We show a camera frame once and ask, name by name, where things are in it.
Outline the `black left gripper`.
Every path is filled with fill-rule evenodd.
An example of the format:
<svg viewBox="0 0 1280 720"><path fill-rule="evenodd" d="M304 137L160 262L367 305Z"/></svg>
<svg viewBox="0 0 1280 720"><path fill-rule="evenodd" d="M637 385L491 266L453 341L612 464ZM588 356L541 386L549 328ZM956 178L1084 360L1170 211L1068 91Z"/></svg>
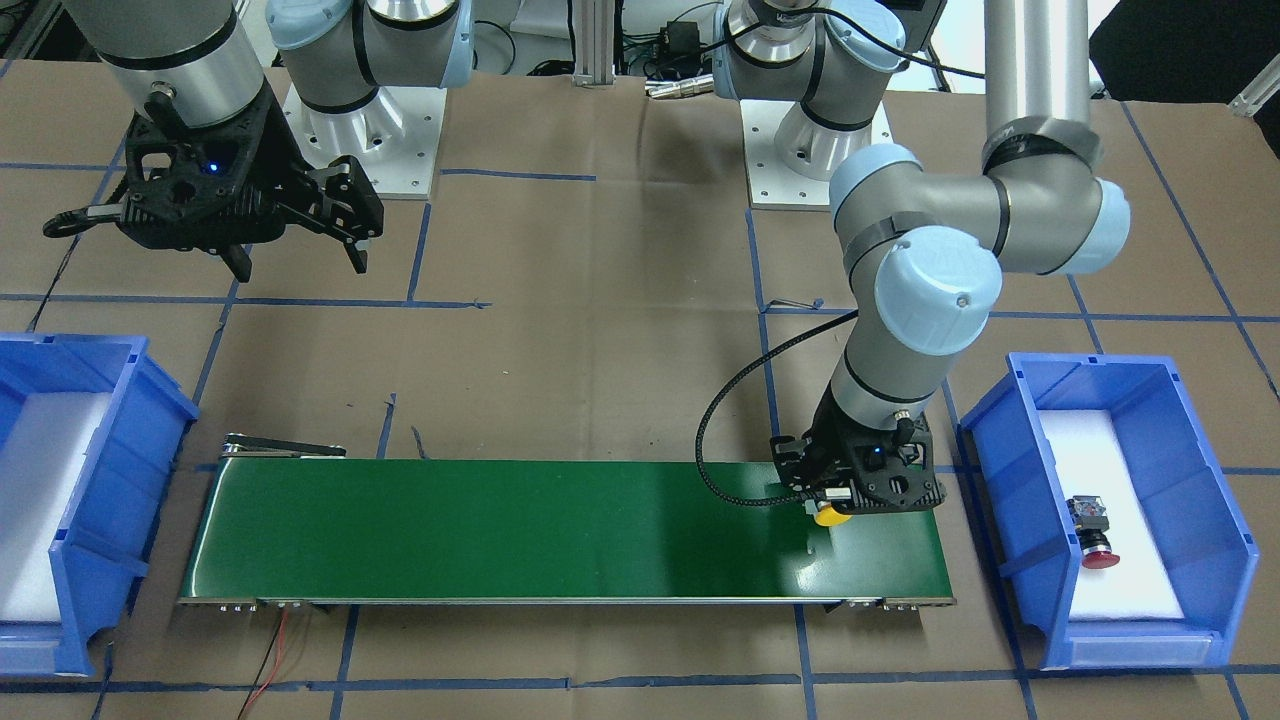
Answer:
<svg viewBox="0 0 1280 720"><path fill-rule="evenodd" d="M936 479L927 419L891 419L890 424L888 429L859 424L827 389L809 430L797 438L771 438L780 482L799 492L817 492L818 501L845 516L938 507L946 488Z"/></svg>

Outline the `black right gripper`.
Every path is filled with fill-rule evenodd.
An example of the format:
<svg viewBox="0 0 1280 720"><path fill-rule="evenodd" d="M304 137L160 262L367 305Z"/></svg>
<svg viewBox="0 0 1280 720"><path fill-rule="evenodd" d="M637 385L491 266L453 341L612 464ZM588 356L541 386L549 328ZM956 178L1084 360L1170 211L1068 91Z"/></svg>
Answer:
<svg viewBox="0 0 1280 720"><path fill-rule="evenodd" d="M253 264L244 245L278 238L285 224L338 240L356 273L383 234L384 206L360 160L311 168L292 138L273 87L262 81L229 119L196 128L173 91L154 90L125 138L125 184L116 227L146 249L215 252L239 283Z"/></svg>

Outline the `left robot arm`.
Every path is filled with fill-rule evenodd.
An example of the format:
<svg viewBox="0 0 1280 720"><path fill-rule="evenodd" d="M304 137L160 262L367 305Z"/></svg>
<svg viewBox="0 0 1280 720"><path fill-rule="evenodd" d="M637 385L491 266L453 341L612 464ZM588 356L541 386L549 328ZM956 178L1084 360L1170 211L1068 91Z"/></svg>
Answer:
<svg viewBox="0 0 1280 720"><path fill-rule="evenodd" d="M698 427L707 488L727 503L810 503L833 525L873 512L941 505L925 407L979 337L1004 273L1088 274L1126 241L1121 188L1096 176L1087 1L983 1L987 138L980 170L937 174L899 143L852 150L831 173L833 231L856 307L781 343L730 379ZM870 131L890 77L915 58L878 1L721 1L716 94L795 101L810 127ZM712 479L703 443L712 415L746 374L804 340L854 322L800 437L771 439L782 491L737 497Z"/></svg>

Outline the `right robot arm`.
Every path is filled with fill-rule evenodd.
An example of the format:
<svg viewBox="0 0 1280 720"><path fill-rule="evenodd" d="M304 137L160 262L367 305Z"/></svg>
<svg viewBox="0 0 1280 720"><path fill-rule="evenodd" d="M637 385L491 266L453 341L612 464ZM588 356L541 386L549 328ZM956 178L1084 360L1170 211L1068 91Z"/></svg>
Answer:
<svg viewBox="0 0 1280 720"><path fill-rule="evenodd" d="M125 174L63 211L49 238L111 223L151 250L200 251L250 279L247 249L288 225L337 240L357 273L385 227L367 164L419 160L396 88L472 73L470 1L270 1L264 15L300 110L288 115L230 1L69 1L133 104Z"/></svg>

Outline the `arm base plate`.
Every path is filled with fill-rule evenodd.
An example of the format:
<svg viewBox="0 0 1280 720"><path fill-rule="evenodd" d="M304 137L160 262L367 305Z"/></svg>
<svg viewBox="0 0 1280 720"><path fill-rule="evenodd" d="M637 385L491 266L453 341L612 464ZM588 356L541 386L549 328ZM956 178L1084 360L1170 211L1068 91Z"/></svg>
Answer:
<svg viewBox="0 0 1280 720"><path fill-rule="evenodd" d="M829 179L845 159L893 141L883 105L869 126L855 131L819 126L797 102L742 100L740 111L754 209L826 211Z"/></svg>
<svg viewBox="0 0 1280 720"><path fill-rule="evenodd" d="M292 87L283 109L308 164L351 155L381 199L429 200L447 99L444 88L381 87L365 108L330 115L307 108Z"/></svg>

